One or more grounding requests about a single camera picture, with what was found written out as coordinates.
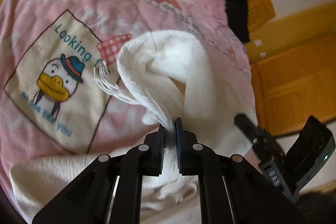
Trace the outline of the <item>white knitted garment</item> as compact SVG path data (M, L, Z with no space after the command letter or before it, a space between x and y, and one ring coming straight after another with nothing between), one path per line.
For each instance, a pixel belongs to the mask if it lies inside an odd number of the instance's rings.
M121 48L117 69L126 91L109 91L128 105L143 106L142 122L168 128L163 174L145 178L142 223L199 223L198 182L177 169L173 121L217 153L238 153L254 161L251 143L234 125L237 113L256 121L251 70L244 47L234 39L224 55L182 31L153 31L131 39Z

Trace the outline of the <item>wooden wardrobe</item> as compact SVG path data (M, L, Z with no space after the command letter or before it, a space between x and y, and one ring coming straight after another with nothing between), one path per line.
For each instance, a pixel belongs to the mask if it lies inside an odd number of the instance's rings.
M259 126L273 136L303 128L309 116L335 121L335 34L251 64Z

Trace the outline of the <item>pink patterned bed quilt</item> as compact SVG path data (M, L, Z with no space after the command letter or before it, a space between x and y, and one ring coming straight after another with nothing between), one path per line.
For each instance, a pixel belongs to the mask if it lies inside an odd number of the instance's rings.
M147 32L172 30L224 55L225 42L240 42L228 26L225 5L1 0L1 186L11 188L21 162L88 158L138 143L154 127L142 122L146 108L109 91L126 91L117 69L121 48Z

